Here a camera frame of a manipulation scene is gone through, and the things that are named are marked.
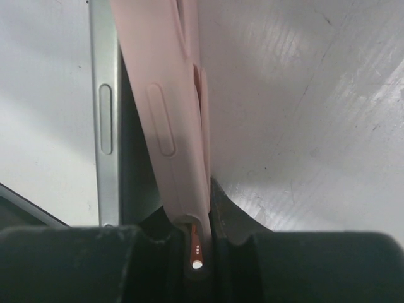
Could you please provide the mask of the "pink silicone phone case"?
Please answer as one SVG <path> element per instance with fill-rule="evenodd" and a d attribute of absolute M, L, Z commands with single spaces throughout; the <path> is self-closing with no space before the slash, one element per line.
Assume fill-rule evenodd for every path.
<path fill-rule="evenodd" d="M 208 84 L 196 1 L 111 1 L 163 209 L 186 239 L 184 272 L 212 268 Z"/>

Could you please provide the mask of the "black smartphone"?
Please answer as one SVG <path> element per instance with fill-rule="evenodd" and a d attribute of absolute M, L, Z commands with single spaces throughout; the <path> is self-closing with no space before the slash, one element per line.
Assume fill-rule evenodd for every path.
<path fill-rule="evenodd" d="M 89 1 L 99 224 L 134 225 L 161 206 L 108 1 Z"/>

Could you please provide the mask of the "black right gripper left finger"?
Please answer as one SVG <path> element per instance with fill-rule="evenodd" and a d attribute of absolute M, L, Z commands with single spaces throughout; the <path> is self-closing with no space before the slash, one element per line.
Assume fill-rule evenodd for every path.
<path fill-rule="evenodd" d="M 2 302 L 182 302 L 182 238 L 139 227 L 1 232 Z"/>

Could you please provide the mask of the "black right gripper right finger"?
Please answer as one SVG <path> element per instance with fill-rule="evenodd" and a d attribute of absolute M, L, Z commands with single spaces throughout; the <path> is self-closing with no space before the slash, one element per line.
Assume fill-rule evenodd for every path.
<path fill-rule="evenodd" d="M 274 232 L 211 181 L 217 302 L 402 302 L 403 249 L 377 232 Z"/>

